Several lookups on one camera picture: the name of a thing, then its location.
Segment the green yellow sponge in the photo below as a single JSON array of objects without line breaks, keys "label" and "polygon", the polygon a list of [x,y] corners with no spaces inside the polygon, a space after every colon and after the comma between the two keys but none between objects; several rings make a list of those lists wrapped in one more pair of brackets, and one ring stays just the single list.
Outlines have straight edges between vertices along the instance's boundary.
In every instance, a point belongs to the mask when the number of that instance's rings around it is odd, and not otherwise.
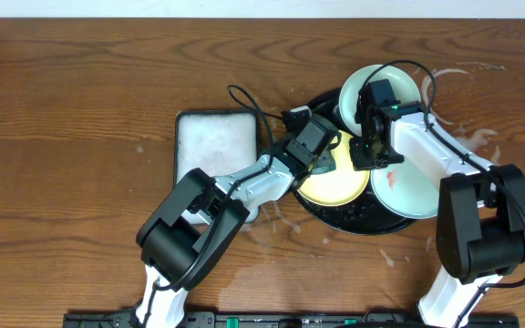
[{"label": "green yellow sponge", "polygon": [[336,169],[336,164],[333,159],[317,160],[311,170],[312,175],[320,175],[331,172]]}]

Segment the yellow plate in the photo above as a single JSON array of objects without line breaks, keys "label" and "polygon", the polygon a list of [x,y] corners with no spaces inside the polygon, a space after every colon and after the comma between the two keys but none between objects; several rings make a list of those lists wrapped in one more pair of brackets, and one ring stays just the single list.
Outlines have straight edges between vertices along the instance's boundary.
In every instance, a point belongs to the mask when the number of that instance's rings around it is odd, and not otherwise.
[{"label": "yellow plate", "polygon": [[319,158],[333,159],[336,169],[325,174],[311,174],[296,191],[298,195],[320,206],[336,207],[356,199],[365,190],[370,172],[354,170],[349,148],[351,137],[341,131],[338,145]]}]

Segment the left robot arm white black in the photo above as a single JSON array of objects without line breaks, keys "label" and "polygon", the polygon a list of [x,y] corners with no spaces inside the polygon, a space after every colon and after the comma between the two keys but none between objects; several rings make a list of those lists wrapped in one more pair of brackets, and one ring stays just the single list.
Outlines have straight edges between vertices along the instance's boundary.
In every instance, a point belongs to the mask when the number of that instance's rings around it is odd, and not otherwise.
[{"label": "left robot arm white black", "polygon": [[251,212],[302,185],[317,158],[340,140],[340,132],[301,135],[226,176],[186,173],[136,236],[147,274],[138,325],[177,326],[188,292],[211,272]]}]

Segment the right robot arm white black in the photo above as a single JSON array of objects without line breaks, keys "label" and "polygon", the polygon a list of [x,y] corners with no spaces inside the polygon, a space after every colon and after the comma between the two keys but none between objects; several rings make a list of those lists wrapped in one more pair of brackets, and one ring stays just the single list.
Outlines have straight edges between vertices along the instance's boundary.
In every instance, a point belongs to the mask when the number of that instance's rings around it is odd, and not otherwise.
[{"label": "right robot arm white black", "polygon": [[490,289],[525,285],[525,177],[515,165],[496,166],[463,147],[418,101],[360,101],[352,141],[358,169],[412,163],[423,186],[437,191],[437,254],[442,267],[419,301],[427,326],[462,327]]}]

